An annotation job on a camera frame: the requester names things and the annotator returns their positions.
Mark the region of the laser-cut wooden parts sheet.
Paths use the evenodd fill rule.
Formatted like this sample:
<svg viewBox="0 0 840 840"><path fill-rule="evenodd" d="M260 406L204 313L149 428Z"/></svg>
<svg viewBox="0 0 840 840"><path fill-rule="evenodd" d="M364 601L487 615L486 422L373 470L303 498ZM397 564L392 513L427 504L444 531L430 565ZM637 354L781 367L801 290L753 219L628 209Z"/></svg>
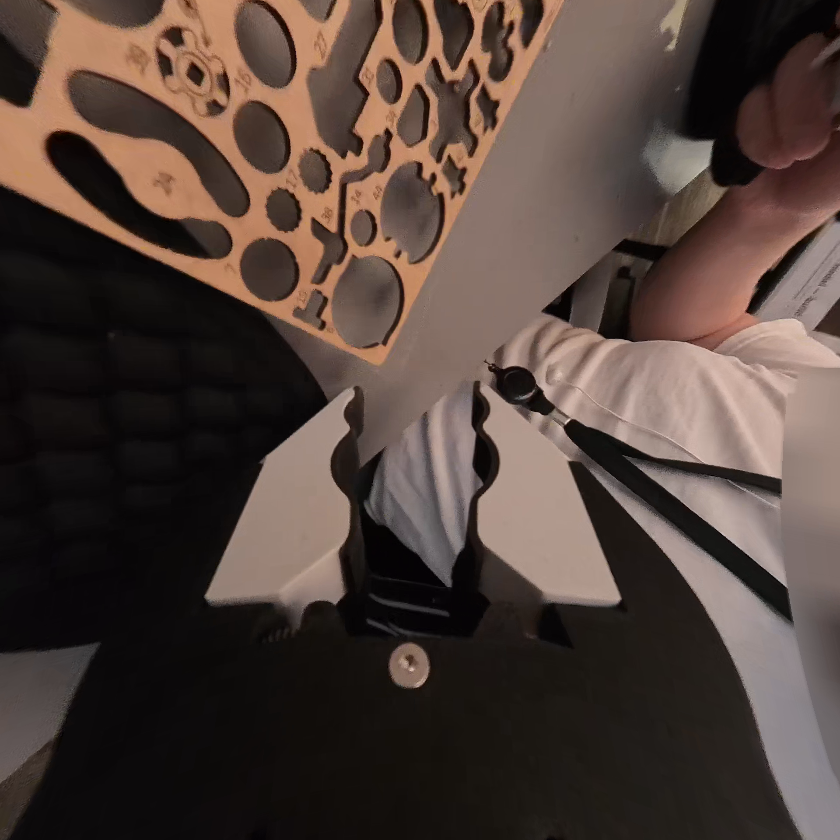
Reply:
<svg viewBox="0 0 840 840"><path fill-rule="evenodd" d="M2 186L385 362L562 2L2 2Z"/></svg>

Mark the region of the person's right hand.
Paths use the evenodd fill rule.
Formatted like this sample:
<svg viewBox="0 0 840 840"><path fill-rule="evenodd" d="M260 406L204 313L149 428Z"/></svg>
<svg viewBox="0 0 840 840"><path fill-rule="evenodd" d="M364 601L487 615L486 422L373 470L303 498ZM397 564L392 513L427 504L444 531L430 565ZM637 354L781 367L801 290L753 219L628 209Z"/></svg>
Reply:
<svg viewBox="0 0 840 840"><path fill-rule="evenodd" d="M828 38L817 33L794 45L770 80L742 101L735 136L756 165L783 170L825 150L833 134L833 71L821 60Z"/></svg>

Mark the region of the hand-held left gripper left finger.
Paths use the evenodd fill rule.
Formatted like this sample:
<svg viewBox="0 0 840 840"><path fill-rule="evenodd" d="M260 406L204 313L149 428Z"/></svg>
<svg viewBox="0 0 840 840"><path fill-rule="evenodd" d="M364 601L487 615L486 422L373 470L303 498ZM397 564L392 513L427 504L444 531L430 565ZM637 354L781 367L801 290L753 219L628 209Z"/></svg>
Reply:
<svg viewBox="0 0 840 840"><path fill-rule="evenodd" d="M363 420L362 391L348 388L263 460L207 587L209 605L268 604L298 628L310 604L337 605L360 589Z"/></svg>

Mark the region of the black badge reel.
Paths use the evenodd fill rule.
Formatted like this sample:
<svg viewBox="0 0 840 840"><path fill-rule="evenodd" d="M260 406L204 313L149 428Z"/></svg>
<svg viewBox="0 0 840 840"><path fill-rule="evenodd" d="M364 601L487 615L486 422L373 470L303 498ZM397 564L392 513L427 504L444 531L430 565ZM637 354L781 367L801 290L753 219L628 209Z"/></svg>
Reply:
<svg viewBox="0 0 840 840"><path fill-rule="evenodd" d="M500 367L486 362L498 395L508 404L532 414L550 417L556 406L545 395L533 373L521 366Z"/></svg>

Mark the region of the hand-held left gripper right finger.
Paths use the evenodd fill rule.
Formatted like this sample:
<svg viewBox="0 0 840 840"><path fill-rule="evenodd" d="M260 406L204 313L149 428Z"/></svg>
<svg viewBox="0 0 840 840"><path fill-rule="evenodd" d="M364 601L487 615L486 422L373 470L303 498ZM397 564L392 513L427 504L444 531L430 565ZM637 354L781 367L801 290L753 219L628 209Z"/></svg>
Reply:
<svg viewBox="0 0 840 840"><path fill-rule="evenodd" d="M570 460L488 385L475 383L474 400L486 465L469 508L478 593L526 634L558 634L560 606L618 606Z"/></svg>

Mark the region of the person's white t-shirt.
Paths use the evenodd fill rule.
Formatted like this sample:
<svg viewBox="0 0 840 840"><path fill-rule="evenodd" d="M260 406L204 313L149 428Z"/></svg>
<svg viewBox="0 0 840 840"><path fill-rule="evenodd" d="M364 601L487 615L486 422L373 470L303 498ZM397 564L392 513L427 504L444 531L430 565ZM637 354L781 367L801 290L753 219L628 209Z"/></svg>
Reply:
<svg viewBox="0 0 840 840"><path fill-rule="evenodd" d="M562 412L668 459L781 477L784 414L798 375L838 356L795 320L752 325L708 350L631 343L539 316L492 358L535 375ZM440 400L389 446L365 507L450 583L466 543L473 386ZM795 631L719 563L598 468L706 608L749 695L773 776L804 838L838 838L838 782L817 727Z"/></svg>

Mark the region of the person's right forearm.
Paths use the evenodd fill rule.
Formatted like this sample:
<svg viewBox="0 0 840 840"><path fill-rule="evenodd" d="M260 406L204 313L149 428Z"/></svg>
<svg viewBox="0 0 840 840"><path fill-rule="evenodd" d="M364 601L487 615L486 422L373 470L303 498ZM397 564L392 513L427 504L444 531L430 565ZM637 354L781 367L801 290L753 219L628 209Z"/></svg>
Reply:
<svg viewBox="0 0 840 840"><path fill-rule="evenodd" d="M729 188L647 273L634 294L630 339L714 350L753 326L749 304L764 274L838 208L838 134L809 160Z"/></svg>

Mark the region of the black mesh wrist pad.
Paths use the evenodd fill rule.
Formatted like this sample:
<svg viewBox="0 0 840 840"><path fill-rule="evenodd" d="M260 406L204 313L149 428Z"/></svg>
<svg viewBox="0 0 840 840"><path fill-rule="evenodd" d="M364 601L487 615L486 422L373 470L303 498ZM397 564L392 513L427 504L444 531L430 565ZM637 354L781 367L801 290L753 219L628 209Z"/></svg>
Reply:
<svg viewBox="0 0 840 840"><path fill-rule="evenodd" d="M6 188L1 222L2 653L186 613L327 398L256 309Z"/></svg>

